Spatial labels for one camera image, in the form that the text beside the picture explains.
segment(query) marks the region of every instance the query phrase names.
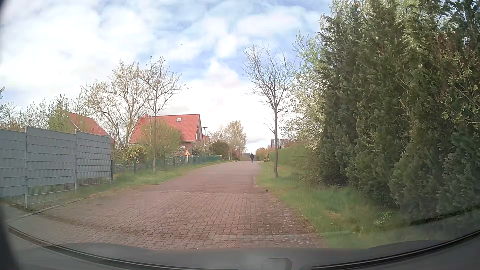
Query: green hedge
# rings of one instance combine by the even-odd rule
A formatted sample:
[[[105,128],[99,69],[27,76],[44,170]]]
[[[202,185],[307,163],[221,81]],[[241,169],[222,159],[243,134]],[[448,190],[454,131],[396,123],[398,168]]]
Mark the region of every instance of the green hedge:
[[[299,76],[319,80],[308,106],[318,110],[303,118],[322,119],[308,138],[318,157],[310,180],[348,182],[417,221],[480,205],[480,7],[403,5],[335,0],[319,34],[300,40]],[[455,227],[480,225],[467,215]]]

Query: metal fence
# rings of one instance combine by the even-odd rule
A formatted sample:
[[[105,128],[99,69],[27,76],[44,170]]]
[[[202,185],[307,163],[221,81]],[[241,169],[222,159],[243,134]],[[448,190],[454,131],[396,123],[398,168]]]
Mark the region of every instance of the metal fence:
[[[159,170],[168,170],[178,166],[202,164],[207,162],[220,161],[221,159],[222,159],[221,156],[209,156],[209,155],[176,156],[176,157],[157,159],[155,166]],[[147,159],[134,160],[133,162],[123,162],[123,161],[116,160],[114,171],[115,172],[124,172],[124,171],[136,172],[137,170],[152,169],[152,166],[153,166],[153,161],[147,160]]]
[[[108,136],[0,129],[0,198],[28,207],[80,186],[111,183],[111,149]]]

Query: building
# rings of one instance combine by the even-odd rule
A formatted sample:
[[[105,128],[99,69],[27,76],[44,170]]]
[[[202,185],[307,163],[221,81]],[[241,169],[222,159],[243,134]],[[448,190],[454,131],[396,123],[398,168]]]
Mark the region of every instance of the building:
[[[135,127],[133,128],[132,136],[130,137],[130,144],[141,144],[142,142],[142,128],[145,125],[150,125],[152,118],[156,117],[158,121],[165,121],[170,126],[178,129],[182,136],[182,145],[187,149],[193,148],[195,145],[204,145],[204,134],[202,129],[202,122],[200,121],[200,114],[178,114],[178,115],[158,115],[149,116],[147,113],[139,117]]]
[[[72,129],[95,135],[107,136],[108,133],[93,118],[66,112],[68,119],[72,123]]]
[[[287,144],[288,143],[294,143],[295,140],[294,139],[278,139],[278,148],[285,148],[287,147]],[[270,140],[270,146],[272,148],[275,148],[275,139],[273,140]]]

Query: tree trunk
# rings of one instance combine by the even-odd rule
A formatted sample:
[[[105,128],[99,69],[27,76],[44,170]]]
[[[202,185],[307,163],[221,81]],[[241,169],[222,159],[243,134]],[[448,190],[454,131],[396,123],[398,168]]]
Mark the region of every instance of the tree trunk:
[[[155,100],[155,104],[154,104],[154,116],[153,116],[153,119],[154,119],[154,123],[153,123],[153,164],[152,164],[152,169],[153,169],[153,172],[155,172],[155,169],[156,169],[156,100]]]
[[[274,129],[274,139],[275,139],[275,163],[273,165],[273,173],[275,175],[275,178],[278,177],[278,124],[277,124],[277,121],[278,121],[278,113],[277,111],[275,110],[275,129]]]

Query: windshield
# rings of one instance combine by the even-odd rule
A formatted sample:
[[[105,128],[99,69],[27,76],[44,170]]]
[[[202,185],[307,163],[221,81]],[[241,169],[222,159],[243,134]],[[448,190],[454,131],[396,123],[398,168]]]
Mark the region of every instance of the windshield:
[[[0,197],[15,251],[369,248],[480,229],[479,13],[6,1]]]

